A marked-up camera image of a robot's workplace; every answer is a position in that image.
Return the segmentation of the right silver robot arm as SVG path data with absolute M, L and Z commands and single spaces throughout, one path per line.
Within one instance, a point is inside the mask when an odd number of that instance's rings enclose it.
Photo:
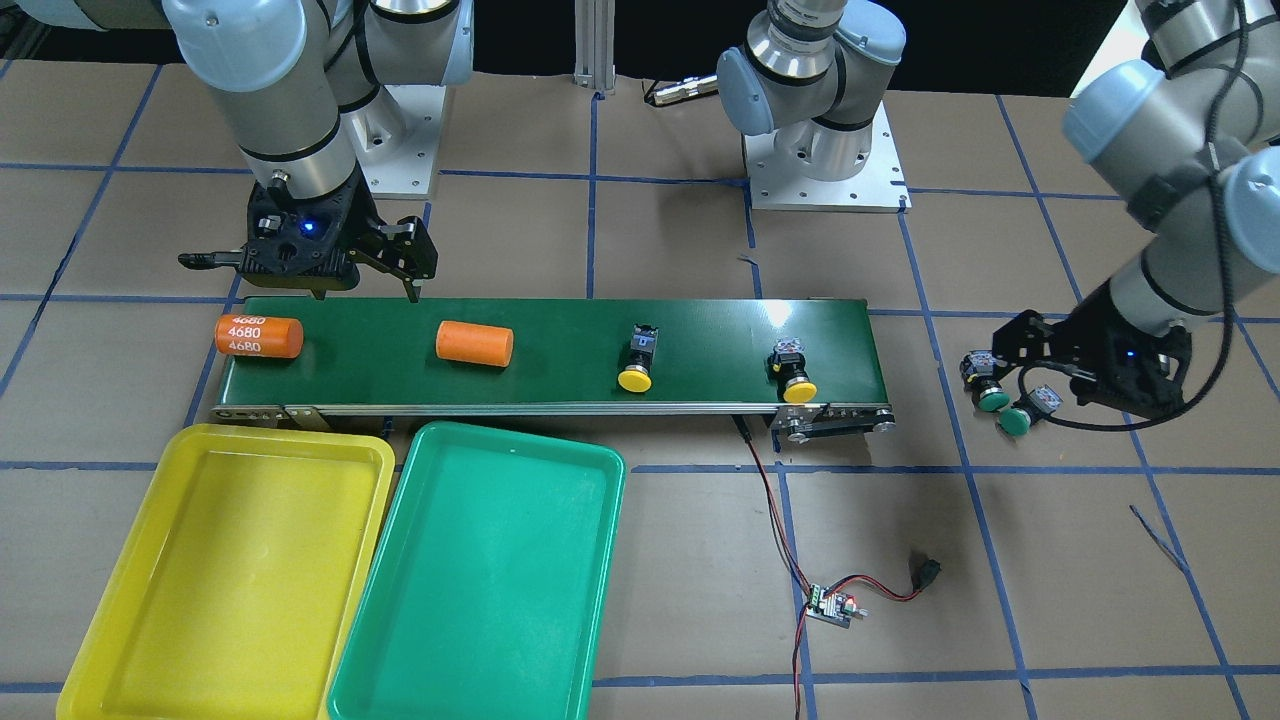
M 49 26 L 166 29 L 207 87 L 253 187 L 234 250 L 183 252 L 191 270 L 229 268 L 246 282 L 353 290 L 367 266 L 411 302 L 436 275 L 425 220 L 380 218 L 385 173 L 429 184 L 415 149 L 430 122 L 397 88 L 445 88 L 474 70 L 471 1 L 23 1 Z

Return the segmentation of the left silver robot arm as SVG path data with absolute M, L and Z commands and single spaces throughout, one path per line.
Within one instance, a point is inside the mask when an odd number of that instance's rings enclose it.
M 977 409 L 1011 434 L 1060 397 L 1002 379 L 1070 380 L 1133 430 L 1189 413 L 1233 345 L 1236 301 L 1277 274 L 1277 4 L 1142 1 L 1158 65 L 1125 61 L 1073 99 L 1062 133 L 1152 237 L 1061 322 L 1027 310 L 960 364 Z M 905 29 L 869 1 L 772 1 L 716 67 L 724 111 L 823 181 L 855 174 L 902 60 Z

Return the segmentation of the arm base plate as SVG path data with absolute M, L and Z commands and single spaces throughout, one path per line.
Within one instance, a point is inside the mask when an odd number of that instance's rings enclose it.
M 913 206 L 884 104 L 861 129 L 796 123 L 744 136 L 742 154 L 755 209 L 899 213 Z
M 443 86 L 392 85 L 340 115 L 374 197 L 431 197 L 448 100 Z

